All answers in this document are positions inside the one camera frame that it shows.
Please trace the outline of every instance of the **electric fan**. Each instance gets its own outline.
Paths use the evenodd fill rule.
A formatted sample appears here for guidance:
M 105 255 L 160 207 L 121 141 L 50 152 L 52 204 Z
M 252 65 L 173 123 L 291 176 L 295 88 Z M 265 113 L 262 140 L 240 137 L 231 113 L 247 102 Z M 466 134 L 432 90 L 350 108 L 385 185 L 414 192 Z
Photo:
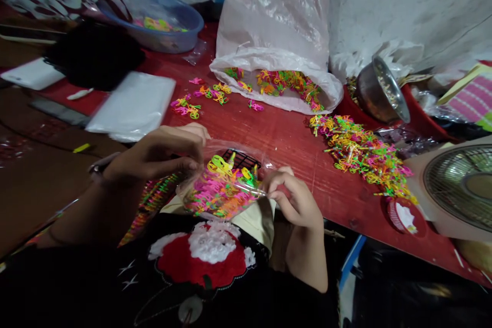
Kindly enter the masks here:
M 447 237 L 492 241 L 492 136 L 405 161 L 424 216 Z

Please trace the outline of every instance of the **star print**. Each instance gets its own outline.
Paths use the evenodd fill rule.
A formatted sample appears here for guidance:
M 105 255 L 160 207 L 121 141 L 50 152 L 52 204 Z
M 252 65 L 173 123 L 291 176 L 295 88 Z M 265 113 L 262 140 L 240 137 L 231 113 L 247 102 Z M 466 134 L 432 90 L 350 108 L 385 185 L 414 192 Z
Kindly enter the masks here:
M 128 264 L 128 266 L 126 266 L 126 267 L 124 267 L 124 268 L 120 268 L 121 272 L 119 272 L 118 277 L 119 277 L 121 274 L 123 274 L 124 272 L 126 272 L 128 269 L 133 268 L 133 263 L 134 263 L 134 262 L 135 262 L 135 259 L 133 259 L 133 261 L 132 261 L 130 264 Z
M 138 283 L 138 281 L 135 280 L 135 278 L 137 277 L 137 275 L 138 275 L 138 273 L 133 276 L 132 280 L 123 282 L 123 284 L 125 285 L 125 287 L 123 287 L 122 291 L 126 290 L 129 285 L 131 285 L 131 284 L 137 284 Z

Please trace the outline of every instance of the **hand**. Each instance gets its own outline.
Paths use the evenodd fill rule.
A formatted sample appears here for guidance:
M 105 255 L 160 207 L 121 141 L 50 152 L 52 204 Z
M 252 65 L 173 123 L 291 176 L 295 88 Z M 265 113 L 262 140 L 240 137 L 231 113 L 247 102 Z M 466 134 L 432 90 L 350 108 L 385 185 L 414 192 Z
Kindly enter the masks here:
M 131 184 L 197 170 L 203 166 L 203 146 L 208 138 L 207 129 L 198 123 L 183 127 L 161 126 L 118 155 L 103 176 L 109 181 Z M 169 160 L 171 154 L 182 157 Z
M 289 201 L 282 191 L 277 191 L 279 185 L 284 185 L 291 193 Z M 282 167 L 264 181 L 268 198 L 279 204 L 286 219 L 294 225 L 314 231 L 324 230 L 323 216 L 304 181 L 294 177 L 290 167 Z

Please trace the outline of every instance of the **red table surface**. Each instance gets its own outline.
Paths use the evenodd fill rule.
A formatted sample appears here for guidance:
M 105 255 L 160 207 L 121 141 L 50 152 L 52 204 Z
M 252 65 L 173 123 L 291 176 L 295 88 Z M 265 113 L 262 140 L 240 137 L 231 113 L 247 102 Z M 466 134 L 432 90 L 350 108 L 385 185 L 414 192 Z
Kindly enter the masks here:
M 147 60 L 138 71 L 175 79 L 177 84 L 173 100 L 199 88 L 188 83 L 195 77 L 202 78 L 209 85 L 216 84 L 217 79 L 209 69 L 215 57 L 216 36 L 217 24 L 206 24 L 200 38 L 207 42 L 208 49 L 196 66 L 185 61 L 183 55 L 146 51 Z M 66 99 L 79 90 L 64 79 L 38 94 L 85 115 L 92 115 L 107 96 L 104 92 L 95 91 L 79 100 Z M 255 112 L 248 108 L 248 100 L 241 95 L 233 93 L 227 96 L 229 102 L 224 106 L 205 97 L 191 99 L 194 105 L 201 104 L 197 122 L 206 126 L 213 138 L 261 149 L 277 167 L 292 167 L 296 176 L 304 180 L 313 192 L 325 218 L 492 287 L 492 283 L 463 258 L 464 267 L 460 265 L 451 240 L 436 233 L 430 223 L 424 238 L 398 233 L 390 225 L 382 197 L 373 195 L 379 192 L 378 188 L 366 183 L 357 174 L 335 169 L 332 157 L 323 153 L 326 148 L 323 138 L 314 137 L 306 127 L 305 115 L 267 104 L 262 104 L 264 111 Z M 176 115 L 168 110 L 162 124 L 181 126 L 192 121 L 187 115 Z

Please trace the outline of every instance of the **black cloth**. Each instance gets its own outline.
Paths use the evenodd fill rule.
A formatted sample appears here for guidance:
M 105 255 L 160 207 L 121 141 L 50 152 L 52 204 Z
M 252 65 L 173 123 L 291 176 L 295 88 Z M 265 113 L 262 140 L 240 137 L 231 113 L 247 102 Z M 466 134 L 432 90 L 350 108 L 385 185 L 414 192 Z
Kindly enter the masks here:
M 224 289 L 164 280 L 149 248 L 167 234 L 192 231 L 200 220 L 159 214 L 144 236 L 119 249 L 88 246 L 37 249 L 11 257 L 0 273 L 3 326 L 182 326 L 179 305 L 198 296 L 203 311 L 191 326 L 330 326 L 328 297 L 268 267 L 267 250 L 241 232 L 256 266 Z

